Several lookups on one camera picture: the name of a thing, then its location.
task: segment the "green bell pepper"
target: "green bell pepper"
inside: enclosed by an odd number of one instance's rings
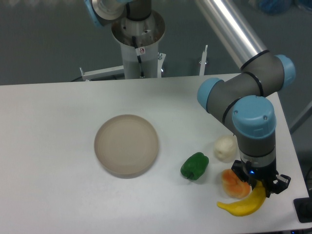
[[[181,174],[190,180],[197,180],[200,178],[209,163],[207,156],[204,156],[203,153],[198,152],[190,156],[181,167]]]

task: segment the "white table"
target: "white table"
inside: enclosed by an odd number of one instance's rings
[[[216,206],[233,201],[220,186],[220,173],[232,162],[213,155],[214,141],[230,132],[196,100],[208,77],[0,87],[0,233],[227,234],[310,228],[299,223],[294,210],[293,200],[308,193],[276,93],[269,100],[277,117],[277,169],[292,178],[289,188],[246,217]],[[132,179],[107,173],[94,153],[100,126],[122,114],[148,120],[160,142],[153,166]],[[210,163],[198,181],[190,182],[179,170],[196,152]]]

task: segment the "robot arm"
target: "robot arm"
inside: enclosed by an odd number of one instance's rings
[[[197,99],[237,136],[241,160],[232,166],[236,175],[252,186],[262,181],[267,197],[278,194],[288,187],[291,178],[278,175],[276,170],[276,119],[265,97],[294,80],[294,65],[287,57],[269,52],[232,0],[196,3],[242,71],[227,82],[206,80]]]
[[[102,24],[114,21],[113,35],[123,45],[130,48],[140,45],[147,49],[157,45],[163,36],[164,23],[151,10],[151,0],[86,1],[90,1],[97,18],[104,20]],[[278,194],[288,187],[291,178],[278,175],[276,171],[276,119],[274,108],[265,97],[294,80],[293,63],[285,56],[273,56],[269,52],[232,0],[195,1],[242,71],[227,82],[217,78],[206,80],[198,90],[197,99],[208,113],[237,136],[241,160],[235,161],[232,167],[237,176],[252,186],[257,180],[262,181],[267,197],[271,193]],[[145,73],[156,71],[157,65],[140,63],[141,60],[143,57],[138,55],[140,69],[138,63],[128,66],[128,61],[124,60],[125,75],[138,78],[146,67],[149,69],[145,69]]]

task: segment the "gray floor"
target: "gray floor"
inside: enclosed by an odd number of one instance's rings
[[[293,5],[278,16],[253,10],[247,0],[238,8],[273,54],[296,65],[297,79],[279,92],[290,124],[312,101],[312,14]],[[193,0],[154,0],[166,22],[159,50],[167,54],[165,76],[198,75],[198,60],[208,44],[205,74],[238,73]],[[96,28],[82,0],[0,0],[0,85],[68,82],[84,71],[121,65],[119,45],[109,26]],[[312,118],[292,139],[303,172],[312,166]]]

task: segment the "blue joint cap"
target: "blue joint cap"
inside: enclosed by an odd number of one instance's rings
[[[100,22],[98,21],[93,9],[92,9],[92,6],[91,6],[91,3],[90,3],[90,0],[84,0],[84,3],[86,4],[87,6],[87,9],[88,9],[88,12],[89,12],[89,15],[93,21],[93,23],[95,24],[96,27],[103,27]]]
[[[279,60],[281,60],[284,67],[284,84],[282,86],[282,89],[284,89],[285,87],[290,85],[296,78],[296,69],[290,58],[286,57],[285,55],[275,56],[278,57]]]
[[[199,87],[197,92],[197,101],[199,104],[208,112],[207,101],[210,91],[213,89],[214,85],[221,81],[219,78],[210,78],[205,80]]]
[[[265,97],[243,97],[233,107],[234,127],[251,139],[263,139],[274,133],[276,117],[272,103]]]

